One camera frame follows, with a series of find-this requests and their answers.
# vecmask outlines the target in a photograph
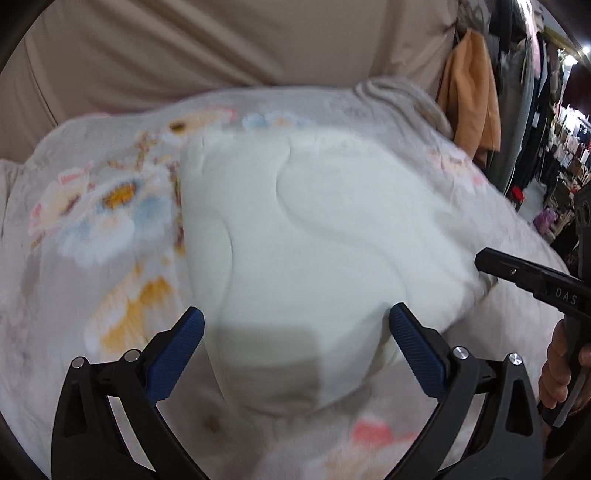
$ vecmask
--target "blue gripper pad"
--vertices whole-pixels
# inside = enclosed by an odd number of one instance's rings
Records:
[[[392,307],[389,323],[390,332],[425,395],[442,401],[447,390],[446,365],[426,338],[428,329],[419,323],[404,303]]]
[[[146,395],[155,404],[172,393],[183,370],[205,332],[201,310],[193,309],[182,324],[175,325],[174,336],[147,372]]]

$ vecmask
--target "flower print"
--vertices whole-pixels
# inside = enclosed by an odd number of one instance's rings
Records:
[[[316,122],[297,116],[291,112],[249,113],[242,119],[242,126],[247,130],[281,127],[304,127]]]
[[[159,331],[172,327],[190,305],[189,269],[172,250],[150,256],[132,268],[103,297],[85,327],[89,352],[115,361],[131,348],[144,349]]]
[[[77,203],[55,236],[58,252],[83,268],[104,264],[132,242],[163,237],[177,207],[165,166],[116,179]]]
[[[168,123],[162,132],[162,140],[182,147],[191,134],[206,127],[227,125],[236,118],[236,111],[232,108],[210,106],[189,115],[182,116]]]
[[[488,182],[485,175],[462,150],[456,148],[448,154],[430,149],[427,151],[427,156],[439,166],[443,173],[450,176],[454,183],[457,182],[472,194]]]
[[[176,231],[176,240],[174,241],[175,252],[183,256],[186,251],[184,247],[184,228],[183,228],[183,214],[181,213],[181,184],[178,179],[178,161],[167,165],[170,173],[170,181],[174,186],[174,201],[178,207],[178,214],[174,220],[174,229]]]
[[[59,230],[64,218],[92,189],[89,180],[91,168],[92,163],[84,169],[71,168],[63,171],[57,180],[47,186],[29,215],[28,234],[35,239],[33,247]]]
[[[310,462],[304,479],[368,480],[384,478],[417,438],[410,433],[397,436],[388,423],[366,417],[353,426],[349,438],[326,456]]]
[[[148,156],[150,155],[152,148],[154,146],[158,145],[159,143],[160,143],[160,140],[153,138],[152,136],[150,136],[150,134],[148,132],[145,132],[145,131],[137,132],[135,148],[138,150],[138,153],[135,157],[134,163],[132,165],[127,165],[127,164],[121,164],[117,160],[109,160],[107,162],[107,165],[111,168],[116,169],[116,170],[133,171],[136,173],[140,173],[144,170],[144,167],[150,168],[153,166],[159,166],[159,165],[166,164],[167,162],[169,162],[171,160],[170,155],[165,155],[163,157],[151,155],[150,162],[146,162],[146,160],[148,159]]]

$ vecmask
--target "bed sheet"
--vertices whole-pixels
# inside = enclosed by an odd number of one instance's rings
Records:
[[[380,141],[459,209],[489,246],[565,271],[464,152],[436,104],[401,79],[354,89],[216,92],[134,116],[70,121],[0,185],[0,411],[49,474],[57,399],[78,355],[110,361],[143,348],[190,305],[178,161],[204,128],[353,129]],[[518,351],[537,380],[560,314],[501,281],[447,333],[474,353]],[[138,461],[147,459],[113,402]],[[449,461],[459,457],[478,402]],[[159,404],[183,446],[213,479],[383,478],[433,411],[405,363],[384,369],[323,410],[247,421],[228,409],[200,346]]]

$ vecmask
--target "metal screw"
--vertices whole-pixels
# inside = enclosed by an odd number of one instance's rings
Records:
[[[137,350],[128,350],[124,355],[126,362],[135,362],[139,358],[139,352]]]
[[[468,350],[462,346],[457,346],[453,349],[453,356],[459,358],[460,360],[465,360],[470,356],[470,352],[468,352]]]
[[[512,353],[509,355],[509,362],[511,362],[513,365],[521,365],[523,363],[523,359],[521,358],[520,354]]]
[[[83,356],[77,356],[74,360],[72,360],[72,368],[82,368],[84,362],[86,362],[86,359]]]

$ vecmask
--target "human hand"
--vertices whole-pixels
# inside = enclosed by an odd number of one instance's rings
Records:
[[[568,344],[564,331],[564,322],[560,320],[554,328],[552,343],[548,346],[548,360],[542,367],[538,382],[540,400],[545,407],[554,409],[558,403],[566,401],[569,394],[570,368],[566,359]],[[585,345],[579,354],[579,362],[583,367],[591,368],[591,343]],[[587,377],[579,397],[571,412],[576,412],[591,400],[591,376]]]

